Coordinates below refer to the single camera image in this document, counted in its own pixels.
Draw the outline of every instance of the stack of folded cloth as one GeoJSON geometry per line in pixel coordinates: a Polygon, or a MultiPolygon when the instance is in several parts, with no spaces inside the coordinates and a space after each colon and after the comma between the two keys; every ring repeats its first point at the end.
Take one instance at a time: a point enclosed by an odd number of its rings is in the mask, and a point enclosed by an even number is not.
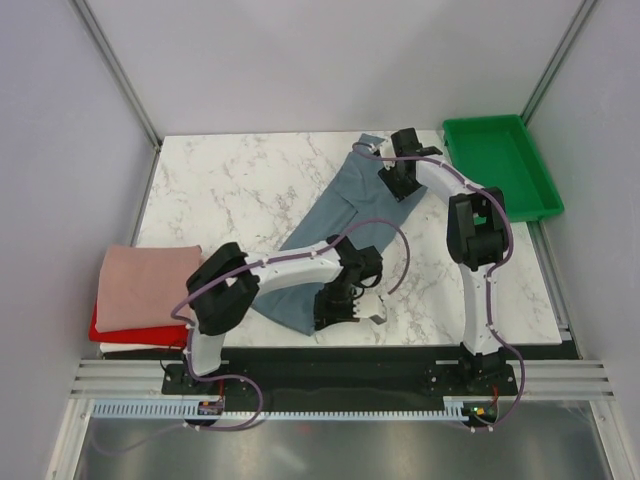
{"type": "MultiPolygon", "coordinates": [[[[171,310],[188,292],[186,281],[201,263],[199,246],[109,247],[98,286],[89,339],[103,353],[183,348],[187,329],[171,310]]],[[[189,316],[189,307],[180,312],[189,316]]]]}

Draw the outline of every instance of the blue garment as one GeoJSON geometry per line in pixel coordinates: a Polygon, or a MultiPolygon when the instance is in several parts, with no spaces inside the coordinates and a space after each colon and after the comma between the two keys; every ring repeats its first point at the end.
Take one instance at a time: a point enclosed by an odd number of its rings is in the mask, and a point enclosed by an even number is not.
{"type": "MultiPolygon", "coordinates": [[[[360,141],[378,145],[383,139],[363,134],[360,141]]],[[[427,189],[421,188],[402,202],[396,201],[378,177],[382,166],[382,162],[349,153],[327,189],[280,249],[313,245],[342,233],[349,225],[375,217],[402,225],[427,189]]],[[[382,253],[395,235],[388,225],[374,223],[358,228],[349,239],[358,249],[374,245],[382,253]]],[[[253,308],[276,323],[312,335],[313,303],[322,287],[321,283],[313,283],[276,290],[258,298],[253,308]]]]}

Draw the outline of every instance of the folded fabric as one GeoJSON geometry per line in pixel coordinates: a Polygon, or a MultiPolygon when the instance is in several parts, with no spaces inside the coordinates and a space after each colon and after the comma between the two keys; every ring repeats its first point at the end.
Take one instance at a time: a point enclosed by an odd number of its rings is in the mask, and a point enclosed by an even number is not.
{"type": "MultiPolygon", "coordinates": [[[[383,139],[362,135],[360,141],[378,145],[383,139]]],[[[341,233],[349,225],[375,217],[401,225],[422,199],[426,188],[397,202],[378,177],[381,168],[382,162],[349,153],[342,168],[281,250],[312,245],[341,233]]],[[[374,223],[357,229],[349,239],[358,249],[374,245],[383,252],[395,233],[388,225],[374,223]]],[[[258,298],[253,308],[276,323],[312,335],[315,331],[313,302],[321,288],[322,284],[307,284],[277,290],[258,298]]]]}
{"type": "MultiPolygon", "coordinates": [[[[100,270],[98,332],[182,326],[170,312],[188,294],[200,266],[200,247],[134,248],[112,245],[100,270]]],[[[189,314],[189,308],[181,311],[189,314]]]]}
{"type": "Polygon", "coordinates": [[[160,347],[185,346],[187,344],[188,331],[184,324],[175,327],[137,328],[100,333],[96,330],[97,318],[98,309],[94,307],[91,324],[89,326],[89,340],[92,342],[120,344],[144,343],[160,347]]]}

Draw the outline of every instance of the white wall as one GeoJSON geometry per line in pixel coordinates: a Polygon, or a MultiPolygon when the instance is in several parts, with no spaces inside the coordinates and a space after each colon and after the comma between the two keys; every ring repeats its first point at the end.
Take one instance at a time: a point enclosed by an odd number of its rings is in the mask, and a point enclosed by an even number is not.
{"type": "Polygon", "coordinates": [[[640,2],[601,2],[531,130],[564,200],[547,231],[587,352],[640,447],[640,2]]]}
{"type": "Polygon", "coordinates": [[[0,478],[44,476],[153,155],[66,1],[0,2],[0,478]]]}
{"type": "Polygon", "coordinates": [[[580,0],[88,0],[163,135],[520,113],[580,0]]]}

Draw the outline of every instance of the marble tabletop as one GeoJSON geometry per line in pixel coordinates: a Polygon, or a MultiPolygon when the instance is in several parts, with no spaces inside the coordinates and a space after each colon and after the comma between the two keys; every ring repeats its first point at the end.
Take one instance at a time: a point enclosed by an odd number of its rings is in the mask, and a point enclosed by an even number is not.
{"type": "MultiPolygon", "coordinates": [[[[205,258],[229,241],[247,251],[277,250],[334,177],[359,135],[167,137],[137,245],[201,245],[205,258]]],[[[418,135],[423,145],[445,150],[437,132],[418,135]]],[[[411,244],[411,267],[402,287],[387,301],[393,314],[385,324],[344,323],[308,337],[250,310],[227,334],[225,345],[458,344],[464,330],[464,298],[458,266],[447,252],[446,221],[447,207],[427,192],[402,225],[411,244]]],[[[511,343],[560,343],[526,224],[514,224],[513,233],[514,256],[499,276],[497,326],[511,343]]],[[[380,292],[402,270],[399,238],[385,249],[383,258],[380,292]]]]}

